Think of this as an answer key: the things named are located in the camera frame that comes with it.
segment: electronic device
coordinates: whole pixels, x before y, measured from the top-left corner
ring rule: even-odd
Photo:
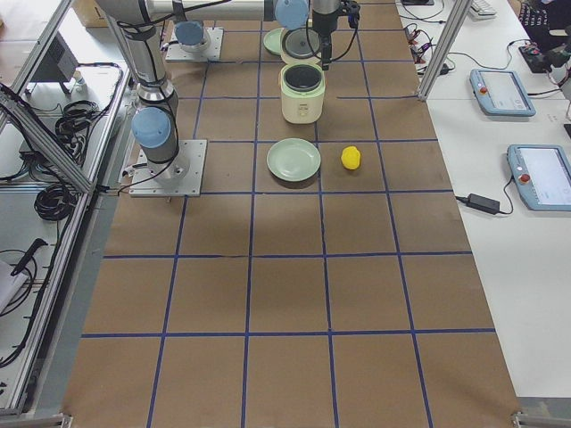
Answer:
[[[475,20],[490,20],[496,17],[497,12],[485,0],[472,0],[468,13]]]
[[[567,41],[565,44],[551,49],[546,53],[542,53],[535,43],[519,47],[519,52],[524,57],[532,73],[552,71],[552,67],[563,67],[571,60],[571,25],[567,26],[564,30],[551,30],[550,34],[557,37],[565,36],[567,37]]]
[[[513,144],[508,164],[530,210],[571,211],[571,167],[561,146]]]
[[[404,6],[434,6],[434,0],[402,0]]]
[[[532,73],[539,74],[545,73],[545,71],[551,71],[551,67],[547,63],[545,55],[539,50],[536,44],[520,46],[518,50],[524,57],[525,63]]]
[[[78,67],[78,60],[58,32],[37,67],[32,82],[69,82]]]
[[[535,108],[515,71],[472,70],[470,83],[485,114],[493,116],[535,114]]]

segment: power adapter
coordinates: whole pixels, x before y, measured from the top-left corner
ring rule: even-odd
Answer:
[[[440,69],[440,75],[444,76],[445,74],[448,74],[450,72],[451,68],[448,66],[448,64],[445,62],[443,64],[443,67]]]
[[[468,197],[456,196],[456,199],[464,203],[467,207],[493,214],[494,216],[500,213],[500,202],[494,199],[485,198],[479,194],[469,194]]]

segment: yellow ball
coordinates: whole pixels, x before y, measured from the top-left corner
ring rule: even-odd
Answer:
[[[350,145],[345,147],[341,153],[341,163],[350,170],[357,169],[360,165],[360,152],[357,147]]]

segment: metal mounting plate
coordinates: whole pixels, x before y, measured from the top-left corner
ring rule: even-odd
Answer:
[[[133,185],[129,194],[133,197],[164,197],[164,196],[200,196],[203,182],[204,159],[206,158],[206,140],[181,140],[180,151],[190,160],[190,170],[172,187],[157,182],[155,179]],[[137,163],[146,162],[146,156],[141,151]],[[149,169],[137,169],[133,176],[133,183],[150,178]]]
[[[200,52],[187,52],[180,48],[179,44],[170,45],[165,59],[167,62],[218,62],[220,61],[220,52],[222,52],[222,37],[224,29],[222,27],[207,28],[211,37],[211,45]],[[170,41],[176,41],[177,37],[174,32]]]

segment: table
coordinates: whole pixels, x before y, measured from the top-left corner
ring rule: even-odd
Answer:
[[[488,0],[497,17],[473,21],[467,17],[452,52],[470,54],[482,64],[502,67],[506,46],[527,38],[505,0]],[[417,16],[439,10],[435,6],[408,6]],[[445,0],[443,17],[451,9]],[[399,6],[401,15],[406,14]],[[410,20],[402,19],[403,25]],[[437,39],[442,24],[417,21]],[[555,87],[545,75],[532,74],[512,46],[515,70],[528,92]],[[464,56],[452,55],[456,70],[436,80],[427,105],[443,151],[456,195],[478,193],[509,208],[502,187],[509,179],[505,153],[510,144],[560,144],[571,156],[571,139],[563,128],[569,102],[555,93],[533,99],[537,114],[530,119],[491,119],[480,111],[468,83],[468,73],[479,68]],[[460,212],[486,292],[501,347],[518,397],[571,397],[571,343],[565,328],[571,323],[567,255],[569,213],[528,210],[512,185],[508,193],[514,213],[492,217],[462,206]]]

